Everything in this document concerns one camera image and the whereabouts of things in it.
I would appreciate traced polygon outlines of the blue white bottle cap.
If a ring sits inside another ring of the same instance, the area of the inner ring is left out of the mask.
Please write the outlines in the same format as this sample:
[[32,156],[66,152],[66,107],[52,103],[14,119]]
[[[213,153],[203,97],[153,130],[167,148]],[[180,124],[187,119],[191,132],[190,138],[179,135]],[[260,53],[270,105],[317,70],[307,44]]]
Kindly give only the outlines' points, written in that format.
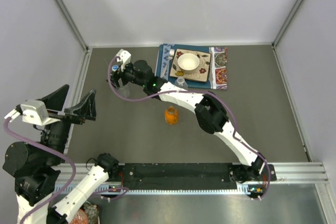
[[118,66],[118,65],[113,65],[113,66],[111,67],[111,70],[112,70],[112,71],[117,71],[117,70],[118,70],[118,68],[119,68],[119,66]]

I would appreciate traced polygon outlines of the orange juice bottle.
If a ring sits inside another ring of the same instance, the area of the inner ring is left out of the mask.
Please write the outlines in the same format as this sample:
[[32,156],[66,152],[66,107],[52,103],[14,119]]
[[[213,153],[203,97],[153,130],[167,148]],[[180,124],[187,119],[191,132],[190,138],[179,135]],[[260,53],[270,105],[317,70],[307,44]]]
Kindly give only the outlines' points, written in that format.
[[169,125],[174,125],[178,122],[178,110],[174,106],[169,106],[164,113],[165,121]]

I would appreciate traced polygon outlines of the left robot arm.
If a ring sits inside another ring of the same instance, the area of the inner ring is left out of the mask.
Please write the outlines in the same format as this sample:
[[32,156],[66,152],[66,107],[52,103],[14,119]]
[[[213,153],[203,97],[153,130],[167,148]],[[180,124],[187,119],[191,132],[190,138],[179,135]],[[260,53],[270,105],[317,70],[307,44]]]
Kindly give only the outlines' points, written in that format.
[[[71,223],[75,214],[97,188],[119,174],[119,162],[108,153],[98,156],[90,171],[63,200],[50,202],[60,192],[55,184],[61,173],[56,166],[65,161],[72,168],[71,176],[60,189],[65,190],[76,174],[75,164],[64,155],[70,128],[96,119],[96,90],[91,89],[78,104],[64,108],[69,85],[37,100],[26,100],[5,116],[4,130],[18,141],[5,153],[3,170],[15,179],[19,206],[18,223]],[[17,117],[41,131],[39,142],[11,131],[9,123]]]

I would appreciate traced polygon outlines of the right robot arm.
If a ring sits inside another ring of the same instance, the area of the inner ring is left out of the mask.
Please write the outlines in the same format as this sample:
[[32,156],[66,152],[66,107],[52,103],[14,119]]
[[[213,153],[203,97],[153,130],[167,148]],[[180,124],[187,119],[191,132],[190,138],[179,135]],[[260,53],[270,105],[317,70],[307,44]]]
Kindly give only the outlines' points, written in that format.
[[144,60],[131,63],[116,57],[109,63],[107,77],[113,93],[117,93],[120,81],[123,84],[130,82],[143,88],[146,96],[133,99],[133,102],[155,98],[194,113],[200,128],[208,134],[217,136],[237,156],[240,163],[245,166],[245,174],[248,178],[256,180],[264,174],[265,170],[271,173],[266,158],[252,148],[237,132],[234,115],[215,94],[187,91],[155,76]]

